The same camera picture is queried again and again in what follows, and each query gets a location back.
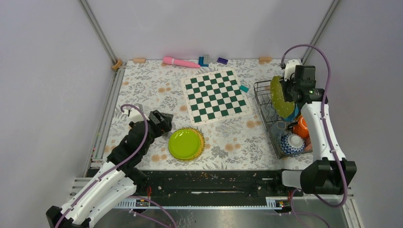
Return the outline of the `olive green dotted plate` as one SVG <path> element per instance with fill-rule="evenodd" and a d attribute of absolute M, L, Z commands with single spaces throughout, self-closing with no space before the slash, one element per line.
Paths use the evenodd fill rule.
<path fill-rule="evenodd" d="M 270 94 L 274 110 L 280 117 L 289 117 L 295 109 L 294 102 L 285 101 L 282 85 L 280 83 L 281 76 L 274 76 L 270 82 Z"/>

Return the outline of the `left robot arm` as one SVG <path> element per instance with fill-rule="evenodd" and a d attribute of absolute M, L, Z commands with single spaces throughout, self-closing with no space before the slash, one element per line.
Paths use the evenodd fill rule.
<path fill-rule="evenodd" d="M 108 155 L 94 177 L 61 207 L 52 206 L 46 217 L 52 228 L 93 228 L 125 198 L 147 191 L 148 177 L 137 165 L 156 138 L 172 130 L 173 115 L 126 110 L 130 130 Z"/>

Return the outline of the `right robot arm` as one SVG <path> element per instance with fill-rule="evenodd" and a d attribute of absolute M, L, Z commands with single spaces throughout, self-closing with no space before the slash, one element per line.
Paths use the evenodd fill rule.
<path fill-rule="evenodd" d="M 306 121 L 313 162 L 302 171 L 283 171 L 282 177 L 273 181 L 273 191 L 284 196 L 294 187 L 307 194 L 345 194 L 357 167 L 346 159 L 337 142 L 325 90 L 316 87 L 316 68 L 296 59 L 280 67 L 284 71 L 280 79 L 284 100 L 294 102 Z"/>

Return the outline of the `blue dotted plate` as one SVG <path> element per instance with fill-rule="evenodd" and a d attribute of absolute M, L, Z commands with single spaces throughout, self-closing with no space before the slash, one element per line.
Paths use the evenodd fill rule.
<path fill-rule="evenodd" d="M 292 122 L 294 121 L 299 115 L 299 108 L 297 105 L 294 107 L 294 111 L 286 118 L 283 118 L 285 122 Z"/>

